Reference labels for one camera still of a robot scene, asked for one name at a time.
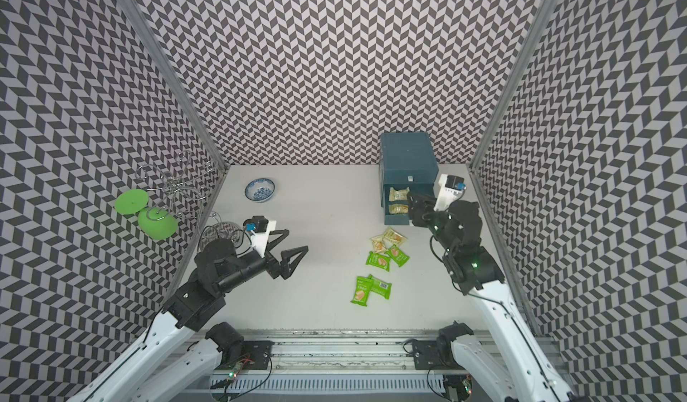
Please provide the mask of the yellow cookie packet small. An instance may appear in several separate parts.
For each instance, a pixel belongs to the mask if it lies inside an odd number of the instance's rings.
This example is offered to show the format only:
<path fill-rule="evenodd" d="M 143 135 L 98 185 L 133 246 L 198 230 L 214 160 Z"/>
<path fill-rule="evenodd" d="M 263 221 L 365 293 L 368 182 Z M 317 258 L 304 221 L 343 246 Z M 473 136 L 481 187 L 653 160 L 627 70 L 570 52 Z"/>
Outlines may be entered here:
<path fill-rule="evenodd" d="M 382 235 L 372 237 L 370 242 L 373 253 L 384 253 L 388 249 L 386 239 Z"/>

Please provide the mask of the teal three-drawer cabinet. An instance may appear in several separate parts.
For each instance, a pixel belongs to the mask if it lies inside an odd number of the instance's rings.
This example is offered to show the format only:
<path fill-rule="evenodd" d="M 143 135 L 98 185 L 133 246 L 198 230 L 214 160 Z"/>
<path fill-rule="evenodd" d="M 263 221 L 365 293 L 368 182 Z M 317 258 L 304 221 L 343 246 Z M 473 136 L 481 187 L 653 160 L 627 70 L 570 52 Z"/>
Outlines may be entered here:
<path fill-rule="evenodd" d="M 428 134 L 423 132 L 383 133 L 380 137 L 379 186 L 380 205 L 387 226 L 408 226 L 407 213 L 392 214 L 393 204 L 407 205 L 408 201 L 392 201 L 391 189 L 408 188 L 411 193 L 433 195 L 438 176 L 438 162 Z"/>

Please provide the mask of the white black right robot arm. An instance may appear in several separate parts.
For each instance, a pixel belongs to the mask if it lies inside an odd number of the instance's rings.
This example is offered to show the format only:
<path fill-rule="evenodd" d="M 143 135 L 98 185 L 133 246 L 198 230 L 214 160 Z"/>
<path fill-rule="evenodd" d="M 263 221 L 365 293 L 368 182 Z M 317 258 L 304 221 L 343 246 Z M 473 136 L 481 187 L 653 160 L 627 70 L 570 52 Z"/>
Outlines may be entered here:
<path fill-rule="evenodd" d="M 494 401 L 579 401 L 556 371 L 515 303 L 506 276 L 483 246 L 479 205 L 409 194 L 413 226 L 427 228 L 444 252 L 441 258 L 455 289 L 488 325 L 502 361 L 487 353 L 472 329 L 455 323 L 443 330 L 445 346 Z"/>

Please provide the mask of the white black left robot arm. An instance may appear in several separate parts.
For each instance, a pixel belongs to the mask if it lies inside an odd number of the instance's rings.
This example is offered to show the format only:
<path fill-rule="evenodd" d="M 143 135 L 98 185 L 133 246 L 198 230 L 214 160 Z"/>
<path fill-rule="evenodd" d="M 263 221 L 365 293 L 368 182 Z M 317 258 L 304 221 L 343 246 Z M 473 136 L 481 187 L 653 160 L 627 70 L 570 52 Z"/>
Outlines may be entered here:
<path fill-rule="evenodd" d="M 169 366 L 164 362 L 225 306 L 225 296 L 263 272 L 288 280 L 309 252 L 308 246 L 271 251 L 289 236 L 287 229 L 253 234 L 240 255 L 234 242 L 218 238 L 195 257 L 196 269 L 164 303 L 150 326 L 116 361 L 73 395 L 74 401 L 169 401 L 220 366 L 225 355 L 238 362 L 243 336 L 228 323 L 213 326 L 204 339 Z"/>

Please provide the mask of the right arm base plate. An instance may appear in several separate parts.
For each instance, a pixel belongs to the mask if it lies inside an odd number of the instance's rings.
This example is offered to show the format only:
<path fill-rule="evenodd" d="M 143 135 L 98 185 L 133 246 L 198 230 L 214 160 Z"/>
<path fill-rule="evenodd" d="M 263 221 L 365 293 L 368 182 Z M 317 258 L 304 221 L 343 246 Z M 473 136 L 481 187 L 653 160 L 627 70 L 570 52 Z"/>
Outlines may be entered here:
<path fill-rule="evenodd" d="M 446 344 L 436 340 L 415 340 L 411 343 L 411 356 L 416 370 L 455 370 L 459 368 Z"/>

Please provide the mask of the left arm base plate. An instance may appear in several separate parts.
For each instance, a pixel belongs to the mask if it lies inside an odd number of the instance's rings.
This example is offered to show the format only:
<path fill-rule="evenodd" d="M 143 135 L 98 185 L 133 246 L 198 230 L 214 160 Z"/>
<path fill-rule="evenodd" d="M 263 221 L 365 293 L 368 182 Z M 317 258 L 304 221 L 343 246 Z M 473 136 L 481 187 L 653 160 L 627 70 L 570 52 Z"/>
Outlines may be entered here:
<path fill-rule="evenodd" d="M 270 358 L 274 343 L 270 340 L 248 340 L 236 343 L 225 350 L 218 370 L 229 371 L 237 363 L 243 364 L 243 370 L 266 371 L 270 368 Z"/>

